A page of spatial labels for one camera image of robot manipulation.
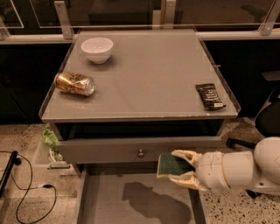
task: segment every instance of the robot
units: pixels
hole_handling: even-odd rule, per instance
[[[254,150],[231,153],[174,150],[195,171],[169,175],[173,183],[200,191],[244,188],[253,193],[280,195],[280,137],[267,137]]]

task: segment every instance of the cable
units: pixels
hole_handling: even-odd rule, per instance
[[[39,222],[39,221],[42,221],[42,220],[53,210],[53,208],[54,208],[54,206],[55,206],[55,204],[56,204],[56,200],[57,200],[57,190],[56,190],[56,188],[55,188],[53,185],[43,185],[42,188],[47,188],[47,189],[48,189],[48,188],[53,188],[53,190],[54,190],[54,201],[53,201],[53,204],[52,204],[51,209],[50,209],[44,216],[42,216],[41,218],[39,218],[38,220],[35,220],[35,221],[33,221],[33,222],[22,222],[22,221],[18,218],[18,211],[19,211],[19,208],[20,208],[21,204],[22,204],[23,201],[25,200],[25,197],[26,197],[27,193],[28,193],[30,190],[38,189],[38,188],[41,188],[41,187],[33,187],[33,188],[31,188],[32,179],[33,179],[32,165],[31,165],[30,161],[29,161],[26,157],[24,157],[24,156],[22,156],[22,155],[20,155],[20,154],[18,154],[18,155],[19,155],[21,158],[23,158],[23,159],[28,163],[28,165],[30,166],[31,173],[30,173],[30,183],[29,183],[29,185],[28,185],[28,187],[27,187],[26,189],[19,187],[18,184],[16,183],[16,181],[15,181],[13,175],[10,174],[10,175],[12,176],[12,180],[13,180],[13,182],[15,183],[15,185],[17,186],[17,188],[18,188],[19,190],[26,191],[25,194],[24,194],[24,197],[21,199],[21,201],[19,202],[19,204],[18,204],[18,206],[17,206],[16,218],[17,218],[17,221],[18,221],[19,223],[21,223],[21,224],[33,224],[33,223],[37,223],[37,222]]]

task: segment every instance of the dark green object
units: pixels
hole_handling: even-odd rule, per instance
[[[159,156],[157,166],[158,178],[167,178],[169,174],[179,176],[191,171],[195,171],[194,167],[180,157],[174,157],[171,153],[162,153]]]

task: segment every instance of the can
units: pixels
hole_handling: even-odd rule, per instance
[[[95,91],[94,80],[80,73],[57,73],[54,85],[60,91],[74,95],[90,96]]]

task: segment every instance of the bowl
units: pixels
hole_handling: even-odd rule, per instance
[[[84,55],[95,64],[105,63],[112,54],[113,41],[109,38],[90,38],[81,44]]]

